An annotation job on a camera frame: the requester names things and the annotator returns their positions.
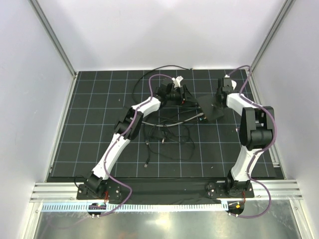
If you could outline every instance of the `white panel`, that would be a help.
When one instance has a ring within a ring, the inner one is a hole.
[[[319,1],[296,1],[254,73],[275,109],[277,143],[319,233]]]
[[[71,75],[27,0],[0,1],[1,238],[18,238],[43,182]]]
[[[284,0],[39,0],[76,70],[251,63]]]

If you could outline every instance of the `purple cable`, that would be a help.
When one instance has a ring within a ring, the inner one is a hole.
[[[276,141],[276,138],[277,138],[277,125],[276,125],[276,122],[275,122],[274,117],[271,115],[271,113],[270,113],[268,110],[266,110],[264,107],[260,106],[259,104],[256,104],[255,102],[252,102],[251,100],[249,100],[248,98],[246,98],[246,97],[244,97],[244,96],[242,95],[242,92],[243,92],[243,90],[244,90],[246,84],[248,83],[249,78],[250,78],[251,75],[252,75],[251,67],[250,67],[249,65],[240,66],[240,67],[236,68],[235,70],[231,71],[228,75],[230,76],[230,75],[233,74],[235,71],[237,71],[237,70],[239,70],[239,69],[241,69],[241,68],[243,68],[243,67],[248,67],[248,68],[249,68],[249,74],[248,74],[247,79],[245,80],[243,86],[241,87],[241,89],[240,89],[240,91],[239,91],[239,96],[240,96],[240,98],[243,99],[245,102],[250,103],[251,105],[253,105],[253,106],[255,106],[255,107],[261,109],[263,112],[265,112],[265,113],[269,116],[269,118],[271,119],[271,121],[272,121],[272,123],[273,123],[273,125],[274,125],[273,139],[271,140],[271,142],[270,142],[265,148],[263,148],[263,149],[261,149],[261,150],[258,150],[256,153],[254,153],[254,155],[253,155],[252,159],[250,160],[250,162],[249,162],[249,164],[248,164],[248,167],[247,167],[247,176],[248,176],[248,178],[249,178],[251,181],[260,184],[260,185],[266,190],[266,192],[267,192],[267,194],[268,194],[268,197],[269,197],[268,206],[267,206],[267,208],[266,208],[262,213],[257,214],[257,215],[254,215],[254,216],[241,216],[241,215],[238,215],[238,216],[237,216],[237,217],[239,217],[239,218],[252,219],[252,218],[260,217],[260,216],[264,215],[265,213],[267,213],[267,212],[269,211],[269,209],[270,209],[270,207],[271,207],[271,195],[270,195],[270,192],[269,192],[268,188],[267,188],[262,182],[259,182],[259,181],[253,179],[253,178],[250,176],[250,174],[249,174],[250,167],[251,167],[251,165],[253,164],[253,162],[254,162],[254,160],[255,160],[255,158],[256,158],[256,154],[257,154],[257,153],[264,152],[264,151],[268,150],[271,146],[274,145],[274,143],[275,143],[275,141]]]
[[[152,98],[153,98],[153,91],[152,91],[152,86],[151,86],[151,79],[152,79],[153,77],[155,77],[155,76],[164,76],[164,77],[168,77],[168,78],[170,78],[170,79],[172,78],[171,76],[164,75],[164,74],[155,74],[155,75],[152,75],[152,76],[149,78],[149,87],[150,87],[150,92],[151,92],[151,98],[150,98],[150,100],[144,102],[143,104],[141,104],[140,106],[138,106],[138,107],[135,109],[134,117],[133,117],[133,119],[132,119],[130,125],[129,125],[128,128],[117,138],[117,140],[111,145],[110,149],[108,150],[108,152],[107,152],[106,155],[105,155],[104,165],[103,165],[103,166],[104,166],[105,173],[106,173],[106,174],[109,176],[109,178],[111,178],[114,182],[116,182],[116,183],[118,183],[118,184],[120,184],[120,185],[122,185],[122,186],[128,188],[128,189],[130,190],[130,192],[129,192],[128,196],[126,197],[126,199],[123,200],[123,202],[121,202],[117,207],[115,207],[115,208],[112,209],[111,211],[106,212],[106,213],[104,213],[104,214],[101,214],[101,215],[100,215],[101,217],[107,216],[107,215],[113,213],[114,211],[116,211],[116,210],[117,210],[118,208],[120,208],[124,203],[126,203],[127,200],[130,198],[130,196],[132,195],[132,188],[131,188],[129,185],[127,185],[127,184],[125,184],[125,183],[122,183],[121,181],[119,181],[119,180],[115,179],[114,177],[112,177],[112,176],[109,174],[108,170],[106,169],[106,165],[105,165],[105,164],[106,164],[106,159],[107,159],[107,157],[108,157],[109,152],[111,151],[111,149],[112,149],[112,148],[116,145],[116,143],[120,140],[120,137],[123,136],[123,135],[125,135],[125,134],[130,130],[130,128],[132,127],[132,125],[133,125],[133,123],[134,123],[134,121],[135,121],[135,119],[136,119],[136,116],[137,116],[137,114],[138,114],[138,109],[140,109],[142,106],[145,106],[146,104],[148,104],[149,102],[151,102],[151,100],[152,100]],[[45,231],[47,230],[47,227],[48,227],[48,226],[53,227],[53,228],[56,228],[56,229],[60,229],[60,230],[65,230],[65,229],[69,229],[69,228],[71,228],[71,227],[73,227],[73,226],[75,226],[75,225],[81,223],[82,221],[84,221],[84,220],[86,220],[86,219],[88,219],[88,218],[90,218],[90,217],[82,218],[82,219],[80,219],[79,221],[77,221],[76,223],[74,223],[73,225],[68,226],[68,227],[58,227],[58,226],[52,225],[52,224],[51,224],[51,220],[52,220],[52,219],[49,219],[48,222],[47,222],[46,227],[44,228],[44,230],[43,230],[43,232],[42,232],[42,234],[41,234],[41,236],[40,236],[40,239],[43,238],[44,233],[45,233]]]

